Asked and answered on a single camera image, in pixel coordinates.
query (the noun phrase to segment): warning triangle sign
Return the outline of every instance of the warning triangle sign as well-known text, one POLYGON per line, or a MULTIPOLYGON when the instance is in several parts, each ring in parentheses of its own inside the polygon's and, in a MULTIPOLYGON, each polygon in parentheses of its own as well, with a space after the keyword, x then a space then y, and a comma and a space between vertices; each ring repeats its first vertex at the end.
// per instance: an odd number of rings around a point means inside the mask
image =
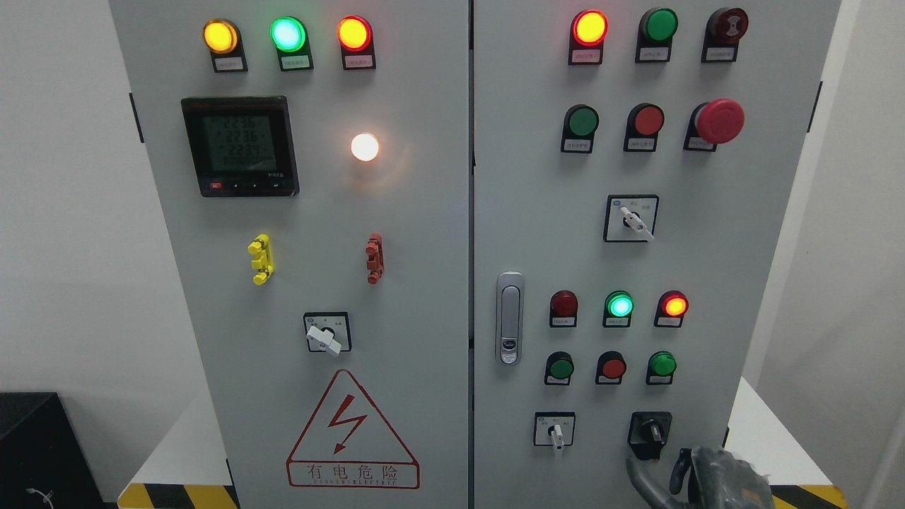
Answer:
POLYGON ((417 460, 348 370, 337 370, 286 460, 289 484, 418 489, 417 460))

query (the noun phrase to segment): gray metal panel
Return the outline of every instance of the gray metal panel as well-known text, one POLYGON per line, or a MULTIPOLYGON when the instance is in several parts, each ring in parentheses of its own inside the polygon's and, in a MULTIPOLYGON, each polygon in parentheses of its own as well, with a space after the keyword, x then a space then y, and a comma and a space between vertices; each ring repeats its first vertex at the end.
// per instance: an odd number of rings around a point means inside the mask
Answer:
MULTIPOLYGON (((110 6, 243 507, 465 506, 467 2, 110 6), (342 70, 335 33, 348 14, 374 28, 375 71, 342 70), (268 30, 280 15, 308 28, 313 71, 279 71, 268 30), (239 27, 249 72, 213 72, 201 31, 215 17, 239 27), (300 194, 202 198, 179 100, 268 94, 289 100, 300 194), (381 141, 370 164, 349 153, 362 131, 381 141), (386 255, 373 287, 364 253, 372 232, 383 236, 386 255), (252 284, 245 252, 259 233, 270 235, 276 265, 262 287, 252 284), (308 352, 302 325, 305 312, 333 311, 349 312, 353 341, 336 360, 308 352), (420 489, 290 487, 287 457, 340 368, 411 449, 420 489)), ((381 436, 368 422, 348 450, 382 450, 367 443, 381 436)))
POLYGON ((633 411, 673 414, 653 469, 665 484, 680 447, 718 447, 729 420, 798 154, 814 104, 837 1, 742 2, 751 26, 736 63, 701 64, 704 26, 723 5, 666 5, 679 16, 672 61, 634 63, 648 2, 475 0, 475 507, 644 507, 624 471, 633 411), (609 17, 602 66, 567 66, 573 16, 609 17), (716 153, 685 152, 689 117, 729 97, 746 109, 741 135, 716 153), (640 102, 663 107, 653 154, 623 153, 626 117, 640 102), (586 103, 600 114, 591 155, 562 154, 563 116, 586 103), (656 240, 602 242, 611 194, 660 196, 656 240), (521 359, 494 350, 495 281, 525 275, 521 359), (575 329, 548 327, 558 290, 579 299, 575 329), (601 326, 604 298, 626 290, 632 327, 601 326), (655 329, 661 294, 691 307, 681 329, 655 329), (543 384, 545 359, 567 351, 571 386, 543 384), (619 386, 593 382, 597 357, 622 352, 619 386), (672 386, 648 387, 648 358, 679 363, 672 386), (575 411, 575 444, 555 459, 532 446, 536 411, 575 411))

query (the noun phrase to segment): cable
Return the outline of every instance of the cable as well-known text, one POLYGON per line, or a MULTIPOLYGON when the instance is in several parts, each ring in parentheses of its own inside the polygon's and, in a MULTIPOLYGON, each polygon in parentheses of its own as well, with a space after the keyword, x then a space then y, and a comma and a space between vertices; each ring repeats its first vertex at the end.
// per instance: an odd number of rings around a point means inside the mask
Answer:
POLYGON ((49 491, 49 492, 47 492, 47 495, 45 495, 44 493, 42 493, 34 488, 25 488, 25 492, 27 494, 40 495, 43 498, 42 502, 44 502, 45 504, 48 504, 51 507, 51 509, 53 509, 53 502, 51 502, 51 497, 53 496, 53 491, 49 491))

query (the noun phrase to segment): black box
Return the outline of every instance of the black box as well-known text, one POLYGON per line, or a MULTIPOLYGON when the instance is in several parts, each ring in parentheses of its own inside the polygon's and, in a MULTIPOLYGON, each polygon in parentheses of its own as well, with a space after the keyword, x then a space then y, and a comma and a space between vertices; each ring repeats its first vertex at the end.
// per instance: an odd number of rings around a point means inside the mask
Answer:
POLYGON ((0 509, 51 507, 104 504, 56 393, 0 393, 0 509))

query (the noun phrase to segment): white indicator light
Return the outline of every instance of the white indicator light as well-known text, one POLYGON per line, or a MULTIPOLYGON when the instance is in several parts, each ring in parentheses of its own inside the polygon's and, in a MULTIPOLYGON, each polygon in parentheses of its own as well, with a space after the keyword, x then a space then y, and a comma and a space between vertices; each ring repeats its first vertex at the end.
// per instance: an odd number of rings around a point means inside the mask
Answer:
POLYGON ((377 157, 379 151, 377 138, 369 132, 363 132, 352 139, 352 155, 359 161, 368 162, 377 157))

